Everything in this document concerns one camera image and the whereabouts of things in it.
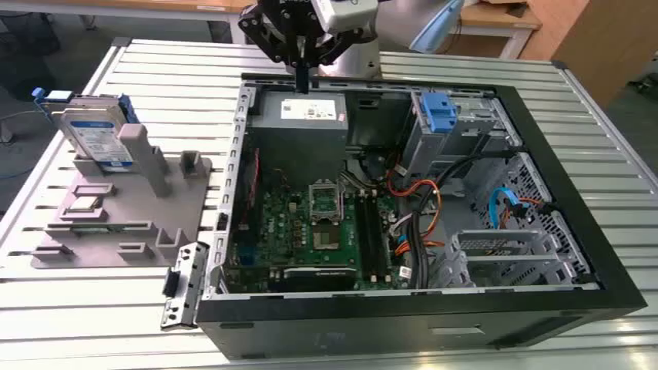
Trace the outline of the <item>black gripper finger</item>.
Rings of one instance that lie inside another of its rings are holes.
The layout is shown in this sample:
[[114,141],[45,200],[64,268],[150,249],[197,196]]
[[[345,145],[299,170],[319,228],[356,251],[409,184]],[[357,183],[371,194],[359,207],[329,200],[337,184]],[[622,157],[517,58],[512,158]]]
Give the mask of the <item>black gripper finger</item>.
[[328,40],[317,43],[317,32],[304,36],[301,54],[301,92],[308,93],[311,68],[329,65],[347,51],[348,47],[365,40],[364,29],[352,29],[337,33]]
[[303,93],[303,63],[289,7],[244,7],[238,28],[273,63],[293,69],[295,91]]

